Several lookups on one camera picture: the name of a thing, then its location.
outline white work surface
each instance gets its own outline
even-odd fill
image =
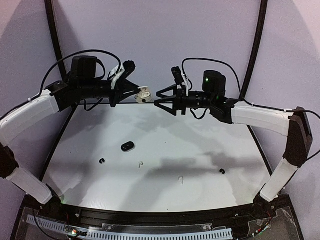
[[[129,141],[135,149],[123,152]],[[269,176],[246,125],[209,113],[172,116],[153,104],[105,104],[77,108],[43,182],[64,204],[167,213],[250,204]]]

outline robotic arm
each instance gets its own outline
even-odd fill
[[[67,79],[52,83],[39,97],[29,99],[27,104],[0,120],[0,177],[12,182],[43,205],[60,204],[60,199],[48,185],[18,164],[14,153],[8,147],[13,139],[42,119],[81,100],[109,98],[112,108],[133,95],[136,95],[138,103],[151,100],[148,87],[139,87],[127,80],[136,68],[133,61],[124,62],[120,68],[115,67],[107,80],[102,80],[104,76],[96,77],[97,63],[103,66],[101,61],[93,56],[74,57]]]
[[[189,91],[179,67],[172,68],[175,84],[157,92],[160,99],[154,105],[176,116],[186,114],[186,108],[208,109],[222,123],[243,124],[268,129],[287,137],[286,149],[268,182],[253,200],[254,206],[272,212],[270,202],[276,198],[296,171],[308,160],[313,137],[303,108],[280,111],[248,105],[238,99],[225,97],[226,77],[213,70],[204,72],[202,90]],[[172,108],[162,105],[171,103]]]

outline white table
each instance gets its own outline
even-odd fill
[[[123,152],[128,141],[136,147]],[[197,120],[153,104],[119,104],[77,108],[43,182],[63,204],[167,213],[250,204],[269,176],[245,125],[221,123],[209,113]]]

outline black pole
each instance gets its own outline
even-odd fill
[[[55,53],[55,58],[57,61],[59,61],[60,59],[63,58],[63,55],[61,52],[60,42],[58,38],[53,3],[52,3],[52,0],[44,0],[44,4],[45,4],[46,17],[47,17],[48,25],[50,29],[53,49]],[[59,67],[61,78],[65,79],[67,76],[67,70],[64,62],[60,62],[58,67]]]
[[[246,94],[247,94],[247,91],[249,88],[249,84],[251,81],[252,73],[254,72],[254,68],[255,68],[255,64],[256,64],[256,60],[257,60],[257,56],[258,56],[258,51],[259,51],[259,47],[260,47],[260,42],[261,42],[261,38],[262,38],[262,33],[264,31],[267,6],[268,6],[268,0],[261,0],[259,17],[258,17],[258,22],[256,25],[256,31],[255,31],[251,56],[250,56],[248,68],[246,70],[245,78],[244,78],[242,89],[241,89],[242,95],[239,96],[239,99],[241,99],[242,96],[246,97]]]

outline perforated metal strip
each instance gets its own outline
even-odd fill
[[[65,233],[65,225],[58,222],[42,219],[36,217],[36,220],[44,229],[51,230],[57,233]],[[33,215],[28,215],[28,224],[36,225]],[[88,230],[86,240],[232,240],[232,230],[215,230],[197,233],[184,233],[184,234],[128,234],[128,233],[115,233],[105,232],[98,230]]]

